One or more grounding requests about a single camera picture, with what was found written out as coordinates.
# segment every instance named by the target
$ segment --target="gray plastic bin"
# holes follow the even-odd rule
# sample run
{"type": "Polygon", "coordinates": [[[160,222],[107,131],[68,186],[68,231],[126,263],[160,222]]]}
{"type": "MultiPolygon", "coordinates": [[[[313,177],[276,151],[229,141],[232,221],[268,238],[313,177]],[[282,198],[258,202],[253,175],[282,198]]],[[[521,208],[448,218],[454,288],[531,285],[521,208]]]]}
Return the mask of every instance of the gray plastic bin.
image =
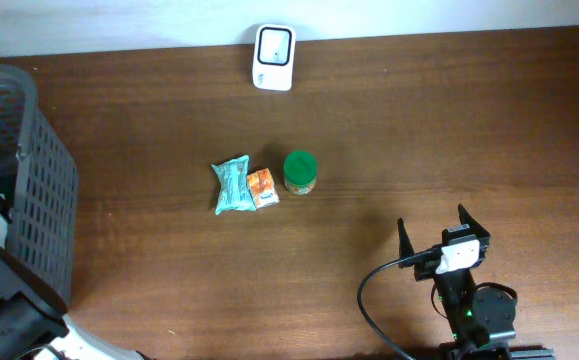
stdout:
{"type": "Polygon", "coordinates": [[[38,109],[31,76],[0,66],[0,178],[7,176],[15,188],[6,250],[69,304],[78,170],[38,109]]]}

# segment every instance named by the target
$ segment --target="green lid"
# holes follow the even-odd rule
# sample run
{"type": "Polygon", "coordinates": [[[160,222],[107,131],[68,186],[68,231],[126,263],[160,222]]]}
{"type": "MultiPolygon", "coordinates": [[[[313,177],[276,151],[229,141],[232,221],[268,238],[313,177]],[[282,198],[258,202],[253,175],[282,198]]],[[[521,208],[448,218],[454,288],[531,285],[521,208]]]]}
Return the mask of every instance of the green lid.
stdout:
{"type": "Polygon", "coordinates": [[[285,159],[285,177],[297,186],[307,185],[316,178],[318,162],[310,153],[294,151],[285,159]]]}

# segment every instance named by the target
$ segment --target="perforated basket wall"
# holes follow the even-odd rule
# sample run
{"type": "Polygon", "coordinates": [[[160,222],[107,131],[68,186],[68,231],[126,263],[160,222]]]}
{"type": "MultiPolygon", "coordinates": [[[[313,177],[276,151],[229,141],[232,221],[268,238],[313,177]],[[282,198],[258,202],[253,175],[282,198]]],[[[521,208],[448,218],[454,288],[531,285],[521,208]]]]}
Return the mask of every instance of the perforated basket wall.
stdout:
{"type": "Polygon", "coordinates": [[[78,171],[37,108],[26,72],[0,66],[0,177],[13,175],[6,250],[69,304],[78,171]]]}

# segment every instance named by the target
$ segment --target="spice container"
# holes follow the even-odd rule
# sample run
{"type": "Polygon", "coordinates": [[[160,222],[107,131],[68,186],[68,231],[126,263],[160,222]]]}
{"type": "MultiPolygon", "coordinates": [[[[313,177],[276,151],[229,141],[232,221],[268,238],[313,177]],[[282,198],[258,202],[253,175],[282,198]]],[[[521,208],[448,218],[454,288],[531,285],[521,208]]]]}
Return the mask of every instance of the spice container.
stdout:
{"type": "Polygon", "coordinates": [[[318,162],[306,151],[294,151],[285,159],[284,172],[287,190],[295,195],[305,195],[316,186],[318,162]]]}

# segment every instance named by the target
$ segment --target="white wall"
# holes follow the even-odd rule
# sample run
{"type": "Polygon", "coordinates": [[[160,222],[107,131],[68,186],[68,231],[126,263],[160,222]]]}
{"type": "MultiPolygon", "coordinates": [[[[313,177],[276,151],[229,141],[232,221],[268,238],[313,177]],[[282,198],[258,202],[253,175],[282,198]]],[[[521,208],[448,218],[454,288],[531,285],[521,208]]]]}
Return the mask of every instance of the white wall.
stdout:
{"type": "Polygon", "coordinates": [[[579,24],[579,0],[0,0],[0,56],[579,24]]]}

